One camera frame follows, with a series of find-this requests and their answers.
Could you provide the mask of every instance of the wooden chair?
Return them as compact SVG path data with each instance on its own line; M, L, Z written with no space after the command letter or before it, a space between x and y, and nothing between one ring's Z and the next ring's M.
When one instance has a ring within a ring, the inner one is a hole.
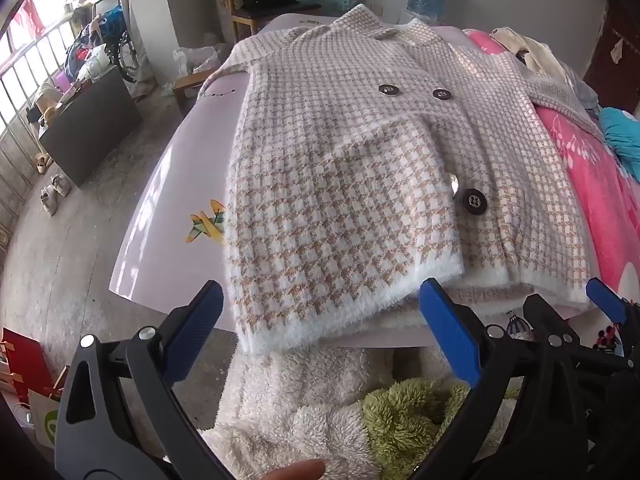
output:
M238 23L244 23L251 28L251 35L258 33L258 26L261 21L275 18L281 14L288 12L304 12L306 10L315 10L321 7L320 4L296 1L293 4L283 7L270 7L260 10L244 10L236 9L234 0L227 0L229 13L231 13L231 24L234 31L234 42L238 42Z

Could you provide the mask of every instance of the shoe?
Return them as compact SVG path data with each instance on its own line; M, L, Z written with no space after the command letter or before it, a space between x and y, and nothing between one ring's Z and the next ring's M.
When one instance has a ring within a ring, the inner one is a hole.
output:
M63 197L67 196L69 194L69 190L71 189L71 184L69 183L68 178L60 174L51 177L51 185Z
M49 213L49 216L53 216L58 209L58 192L53 186L47 186L40 192L40 201L44 211Z

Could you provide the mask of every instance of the wooden stool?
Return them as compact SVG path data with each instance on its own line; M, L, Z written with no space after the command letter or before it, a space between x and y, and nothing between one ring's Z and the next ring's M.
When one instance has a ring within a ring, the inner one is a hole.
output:
M214 72L215 69L210 68L209 70L203 70L202 72L181 77L174 83L175 102L178 103L178 109L183 117L186 117L189 113L189 109L187 108L187 96L184 91L189 88L200 88L205 79Z

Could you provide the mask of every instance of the black button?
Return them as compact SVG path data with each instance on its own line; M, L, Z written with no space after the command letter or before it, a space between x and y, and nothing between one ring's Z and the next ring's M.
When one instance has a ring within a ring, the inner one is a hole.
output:
M470 187L462 194L460 200L462 200L463 207L472 215L478 216L486 211L486 198L477 189Z
M445 90L444 88L436 88L433 91L433 96L436 99L440 99L441 101L448 101L452 97L451 92L449 92L449 90Z
M384 95L398 95L400 93L400 89L393 85L380 85L378 91Z

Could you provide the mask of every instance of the chair seat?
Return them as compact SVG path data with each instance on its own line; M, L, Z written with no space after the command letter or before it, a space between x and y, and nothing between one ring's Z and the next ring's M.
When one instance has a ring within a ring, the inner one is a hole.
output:
M245 9L235 9L232 12L232 16L236 18L244 18L246 20L259 20L261 18L268 18L270 16L279 16L281 14L287 14L289 12L302 12L304 10L313 10L320 9L322 5L297 1L294 4L282 6L282 7L268 7L266 9L256 9L256 10L245 10Z

